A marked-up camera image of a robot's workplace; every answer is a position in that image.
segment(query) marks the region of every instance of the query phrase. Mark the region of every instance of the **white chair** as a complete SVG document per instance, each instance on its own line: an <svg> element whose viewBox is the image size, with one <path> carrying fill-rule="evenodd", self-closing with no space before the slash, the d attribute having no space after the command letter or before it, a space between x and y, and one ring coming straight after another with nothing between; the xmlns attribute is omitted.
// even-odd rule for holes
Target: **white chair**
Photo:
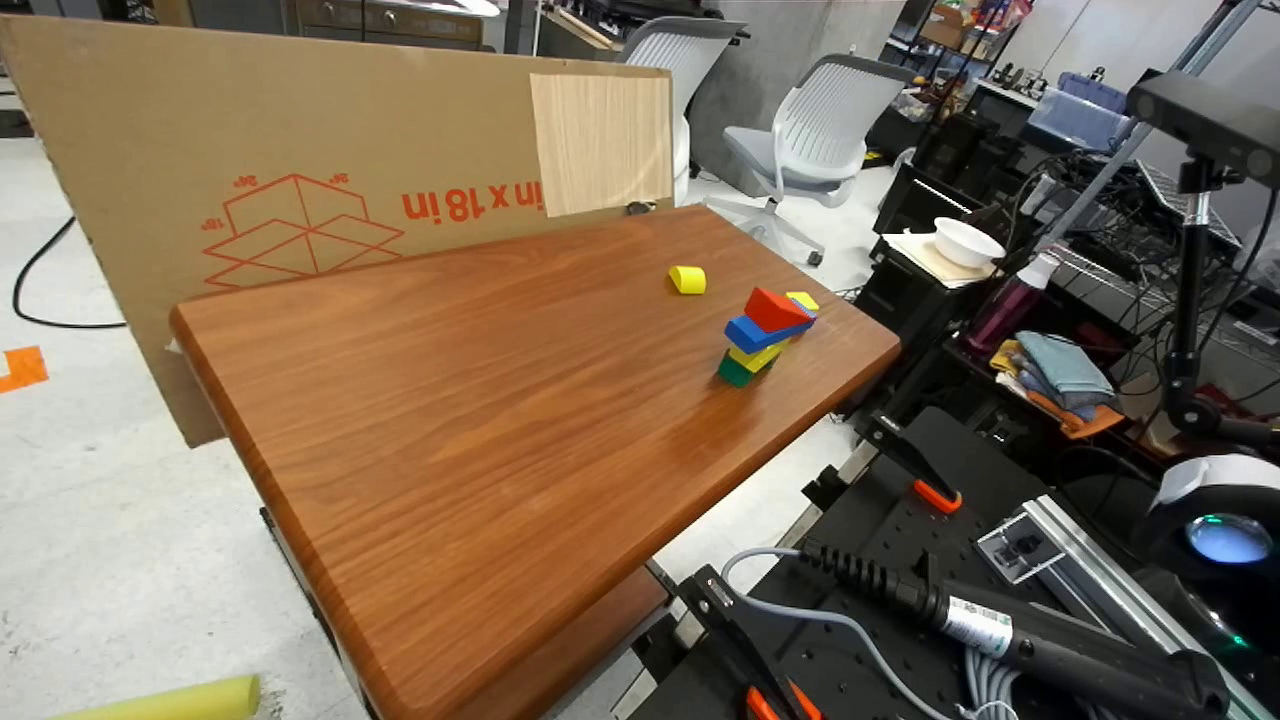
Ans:
<svg viewBox="0 0 1280 720"><path fill-rule="evenodd" d="M867 128L905 84L905 69L859 58L819 58L771 111L770 131L723 128L731 155L770 183L770 220L807 245L807 269L825 263L825 245L791 227L778 206L784 195L840 206L847 182L866 169Z"/></svg>
<svg viewBox="0 0 1280 720"><path fill-rule="evenodd" d="M740 32L740 23L723 23L713 15L656 15L642 23L630 42L624 65L671 72L678 206L688 195L688 102Z"/></svg>

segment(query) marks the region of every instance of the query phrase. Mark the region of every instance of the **wooden table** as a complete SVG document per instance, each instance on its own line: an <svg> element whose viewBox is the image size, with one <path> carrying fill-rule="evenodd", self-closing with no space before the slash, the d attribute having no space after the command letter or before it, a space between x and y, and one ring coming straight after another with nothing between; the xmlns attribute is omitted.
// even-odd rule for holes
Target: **wooden table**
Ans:
<svg viewBox="0 0 1280 720"><path fill-rule="evenodd" d="M670 290L678 261L710 295ZM755 284L825 314L728 389L719 328ZM897 352L706 209L188 301L171 326L384 718L456 718Z"/></svg>

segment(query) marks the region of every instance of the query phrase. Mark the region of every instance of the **cardboard sheet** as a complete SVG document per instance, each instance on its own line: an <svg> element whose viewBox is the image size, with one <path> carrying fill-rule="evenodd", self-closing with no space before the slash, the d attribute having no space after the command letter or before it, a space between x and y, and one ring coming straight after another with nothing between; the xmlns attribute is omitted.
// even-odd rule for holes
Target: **cardboard sheet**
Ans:
<svg viewBox="0 0 1280 720"><path fill-rule="evenodd" d="M86 19L0 19L0 58L192 443L177 301L671 195L652 69Z"/></svg>

